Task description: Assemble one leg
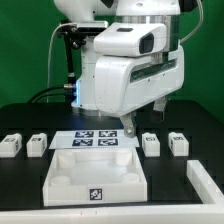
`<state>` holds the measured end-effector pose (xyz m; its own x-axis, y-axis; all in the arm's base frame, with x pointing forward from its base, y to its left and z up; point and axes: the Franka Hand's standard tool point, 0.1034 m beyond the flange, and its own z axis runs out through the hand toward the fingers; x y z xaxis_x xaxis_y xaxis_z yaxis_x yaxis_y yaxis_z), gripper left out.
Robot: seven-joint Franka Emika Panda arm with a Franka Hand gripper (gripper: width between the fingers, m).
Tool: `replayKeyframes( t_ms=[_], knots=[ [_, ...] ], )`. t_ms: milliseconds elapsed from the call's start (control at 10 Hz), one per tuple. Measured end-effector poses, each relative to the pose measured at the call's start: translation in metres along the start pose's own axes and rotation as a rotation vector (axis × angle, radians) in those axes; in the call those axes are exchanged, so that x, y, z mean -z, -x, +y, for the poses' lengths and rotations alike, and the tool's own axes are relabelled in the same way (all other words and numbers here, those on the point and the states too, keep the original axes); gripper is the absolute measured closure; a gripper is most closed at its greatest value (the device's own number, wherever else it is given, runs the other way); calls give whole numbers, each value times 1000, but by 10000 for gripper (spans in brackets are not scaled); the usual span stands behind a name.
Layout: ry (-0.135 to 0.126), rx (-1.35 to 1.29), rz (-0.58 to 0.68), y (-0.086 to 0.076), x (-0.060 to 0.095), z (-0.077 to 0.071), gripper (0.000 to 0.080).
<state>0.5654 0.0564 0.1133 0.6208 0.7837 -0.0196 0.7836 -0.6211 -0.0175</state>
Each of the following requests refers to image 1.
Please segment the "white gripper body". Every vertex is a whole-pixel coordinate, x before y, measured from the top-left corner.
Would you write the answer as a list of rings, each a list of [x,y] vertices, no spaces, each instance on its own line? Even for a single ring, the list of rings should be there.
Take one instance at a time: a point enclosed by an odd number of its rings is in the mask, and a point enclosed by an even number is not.
[[[166,96],[183,85],[184,51],[168,53],[168,60],[152,64],[151,56],[101,56],[95,67],[95,104],[110,116],[121,117]]]

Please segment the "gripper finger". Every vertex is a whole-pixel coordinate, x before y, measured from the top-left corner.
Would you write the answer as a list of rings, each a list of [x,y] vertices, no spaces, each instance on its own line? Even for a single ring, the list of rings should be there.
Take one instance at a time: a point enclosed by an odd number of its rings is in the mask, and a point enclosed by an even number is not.
[[[136,122],[135,122],[135,112],[126,114],[120,118],[121,123],[124,127],[124,135],[129,138],[134,138],[136,135]]]
[[[154,102],[153,109],[151,111],[151,120],[153,122],[160,123],[164,120],[167,102],[168,99],[166,96],[163,96]]]

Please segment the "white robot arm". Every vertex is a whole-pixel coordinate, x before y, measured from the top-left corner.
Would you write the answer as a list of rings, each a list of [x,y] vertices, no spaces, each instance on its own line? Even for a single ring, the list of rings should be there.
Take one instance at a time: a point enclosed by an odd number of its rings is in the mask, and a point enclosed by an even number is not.
[[[53,0],[68,23],[73,49],[80,49],[76,81],[79,112],[117,117],[128,137],[135,135],[135,112],[184,82],[179,17],[195,0]]]

